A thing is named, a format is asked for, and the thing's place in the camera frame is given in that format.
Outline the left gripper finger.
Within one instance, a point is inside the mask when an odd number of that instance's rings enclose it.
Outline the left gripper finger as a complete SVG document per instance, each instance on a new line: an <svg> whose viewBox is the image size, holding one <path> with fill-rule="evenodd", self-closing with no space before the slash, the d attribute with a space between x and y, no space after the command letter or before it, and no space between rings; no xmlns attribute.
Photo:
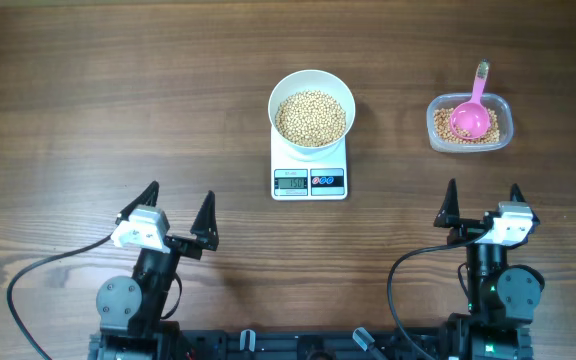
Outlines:
<svg viewBox="0 0 576 360"><path fill-rule="evenodd" d="M157 181L152 181L139 196L137 196L117 214L115 223L120 224L122 221L127 220L129 215L139 205L155 207L157 204L159 188L159 183Z"/></svg>
<svg viewBox="0 0 576 360"><path fill-rule="evenodd" d="M190 229L196 241L203 249L216 251L219 245L219 234L216 220L215 193L208 191Z"/></svg>

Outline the pink measuring scoop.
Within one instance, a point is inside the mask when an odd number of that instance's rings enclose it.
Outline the pink measuring scoop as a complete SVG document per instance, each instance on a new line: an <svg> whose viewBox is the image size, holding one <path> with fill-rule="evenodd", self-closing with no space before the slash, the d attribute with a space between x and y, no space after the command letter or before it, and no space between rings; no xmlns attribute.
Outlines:
<svg viewBox="0 0 576 360"><path fill-rule="evenodd" d="M458 105L450 115L450 130L460 139L479 139L490 128L490 115L481 103L489 69L489 61L482 59L475 73L470 99Z"/></svg>

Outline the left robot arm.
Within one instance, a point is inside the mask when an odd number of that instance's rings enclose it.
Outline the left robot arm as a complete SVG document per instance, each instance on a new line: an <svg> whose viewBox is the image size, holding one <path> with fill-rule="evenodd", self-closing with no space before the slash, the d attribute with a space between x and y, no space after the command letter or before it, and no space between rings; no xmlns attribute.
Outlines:
<svg viewBox="0 0 576 360"><path fill-rule="evenodd" d="M181 258L199 260L219 245L215 194L205 196L191 226L191 237L171 235L165 212L157 207L159 183L124 207L110 239L119 248L136 245L138 259L130 276L115 276L98 290L99 332L90 337L90 360L194 359L196 351L180 325L165 312L171 285L181 285Z"/></svg>

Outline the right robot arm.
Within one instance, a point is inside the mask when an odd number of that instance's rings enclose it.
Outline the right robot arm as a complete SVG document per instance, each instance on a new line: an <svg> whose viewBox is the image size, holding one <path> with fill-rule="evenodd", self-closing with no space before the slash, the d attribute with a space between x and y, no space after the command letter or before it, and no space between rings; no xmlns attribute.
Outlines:
<svg viewBox="0 0 576 360"><path fill-rule="evenodd" d="M540 220L518 185L510 199L480 220L460 216L457 185L448 182L434 220L450 230L447 245L466 251L466 314L453 313L439 330L441 359L531 359L528 326L545 288L541 273L508 263L508 252L527 243Z"/></svg>

